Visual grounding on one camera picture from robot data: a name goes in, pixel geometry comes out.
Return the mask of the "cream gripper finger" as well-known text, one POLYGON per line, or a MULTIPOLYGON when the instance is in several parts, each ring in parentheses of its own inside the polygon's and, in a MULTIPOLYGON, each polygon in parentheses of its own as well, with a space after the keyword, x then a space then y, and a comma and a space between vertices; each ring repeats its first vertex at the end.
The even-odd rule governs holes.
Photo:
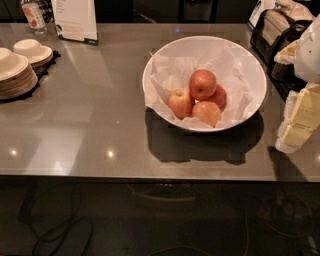
POLYGON ((296 49, 298 41, 295 40, 289 43, 286 47, 280 50, 274 57, 274 61, 279 64, 289 65, 295 63, 296 49))
POLYGON ((283 153, 294 153, 320 126, 320 85, 308 83, 299 92, 290 91, 283 116, 275 147, 283 153))

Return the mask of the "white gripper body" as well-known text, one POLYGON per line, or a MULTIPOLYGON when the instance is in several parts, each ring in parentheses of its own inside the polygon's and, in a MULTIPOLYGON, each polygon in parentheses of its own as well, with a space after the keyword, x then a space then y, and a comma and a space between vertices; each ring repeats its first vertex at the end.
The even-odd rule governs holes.
POLYGON ((298 40, 295 76, 311 83, 320 83, 320 14, 298 40))

